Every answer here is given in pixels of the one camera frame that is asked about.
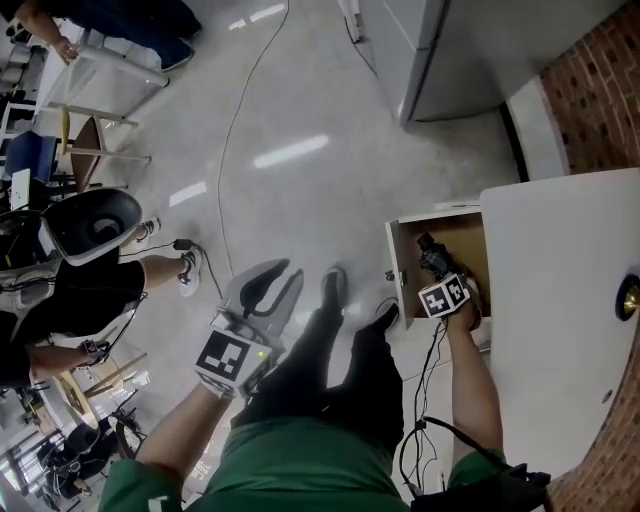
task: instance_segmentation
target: open drawer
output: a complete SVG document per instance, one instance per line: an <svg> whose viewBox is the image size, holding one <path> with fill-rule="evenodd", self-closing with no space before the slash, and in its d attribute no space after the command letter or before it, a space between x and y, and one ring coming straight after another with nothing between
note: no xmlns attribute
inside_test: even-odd
<svg viewBox="0 0 640 512"><path fill-rule="evenodd" d="M386 229L401 320L407 329L415 318L426 318L418 292L434 282L420 268L417 240L425 232L443 244L458 264L470 270L480 288L483 317L491 316L487 249L479 206L402 217L388 222Z"/></svg>

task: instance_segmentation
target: green sleeve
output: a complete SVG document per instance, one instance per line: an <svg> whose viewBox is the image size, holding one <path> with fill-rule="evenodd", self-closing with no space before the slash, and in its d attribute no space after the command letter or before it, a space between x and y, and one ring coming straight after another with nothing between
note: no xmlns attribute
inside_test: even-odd
<svg viewBox="0 0 640 512"><path fill-rule="evenodd" d="M506 461L504 453L501 451L489 451L500 457L502 462ZM472 452L466 457L463 457L455 466L453 466L451 475L449 475L449 487L475 484L480 480L485 480L497 475L500 471L500 469L489 462L479 452Z"/></svg>
<svg viewBox="0 0 640 512"><path fill-rule="evenodd" d="M135 460L111 466L99 512L182 512L175 484Z"/></svg>

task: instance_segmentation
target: brass door knob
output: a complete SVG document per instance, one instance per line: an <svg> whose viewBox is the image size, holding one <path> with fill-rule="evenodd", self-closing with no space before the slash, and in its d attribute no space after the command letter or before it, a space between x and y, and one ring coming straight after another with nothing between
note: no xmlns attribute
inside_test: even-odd
<svg viewBox="0 0 640 512"><path fill-rule="evenodd" d="M640 278L627 274L616 296L616 316L626 322L636 309L640 309Z"/></svg>

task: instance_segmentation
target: black shorts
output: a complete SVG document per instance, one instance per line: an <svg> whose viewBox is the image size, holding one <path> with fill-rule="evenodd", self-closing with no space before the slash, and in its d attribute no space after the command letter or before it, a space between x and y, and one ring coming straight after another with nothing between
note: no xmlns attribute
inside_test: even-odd
<svg viewBox="0 0 640 512"><path fill-rule="evenodd" d="M4 344L0 349L0 388L31 386L31 361L26 347L16 343Z"/></svg>
<svg viewBox="0 0 640 512"><path fill-rule="evenodd" d="M90 336L140 300L145 274L139 261L118 263L119 251L73 267L66 262L56 276L51 297L29 312L15 342L34 343L52 332Z"/></svg>

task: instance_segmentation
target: concrete floor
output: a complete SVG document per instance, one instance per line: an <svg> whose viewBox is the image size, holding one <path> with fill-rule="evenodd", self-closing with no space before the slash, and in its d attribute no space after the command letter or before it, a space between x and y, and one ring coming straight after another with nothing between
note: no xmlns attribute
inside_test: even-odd
<svg viewBox="0 0 640 512"><path fill-rule="evenodd" d="M154 245L178 237L198 241L223 287L231 277L216 194L223 142L247 74L285 14L279 1L187 2L204 25L195 58L138 109L136 129L111 135L123 149L152 155L152 163L145 167L114 160L100 175L105 183L127 183L145 216L161 217L163 231ZM264 12L273 14L256 16ZM117 74L101 77L83 94L96 107L124 112L143 93L139 84ZM291 145L306 153L291 157ZM280 257L291 259L292 270L304 270L305 289L286 329L291 344L319 305L324 270L336 261L345 265L352 293L330 369L330 384L337 384L349 364L353 333L381 299L394 293L384 279L391 268L384 222L515 181L515 163L497 113L402 130L386 109L375 76L352 47L337 3L292 0L284 28L247 88L220 177L233 271ZM174 194L192 185L203 193L173 204ZM202 279L201 289L189 299L181 297L177 284L152 292L125 336L128 345L150 354L150 383L135 403L147 430L197 382L192 365L218 303L206 268ZM397 362L403 378L418 373L431 340L405 344L400 330L392 338L394 354L402 353ZM417 379L407 382L407 409L416 386ZM430 413L446 415L446 367L434 373L430 398ZM234 404L214 435L203 473L215 469L228 417L241 407ZM412 415L407 411L408 419ZM439 447L448 437L433 439ZM442 450L441 459L448 451ZM195 476L189 487L200 490L208 478ZM427 480L428 488L435 489L437 473Z"/></svg>

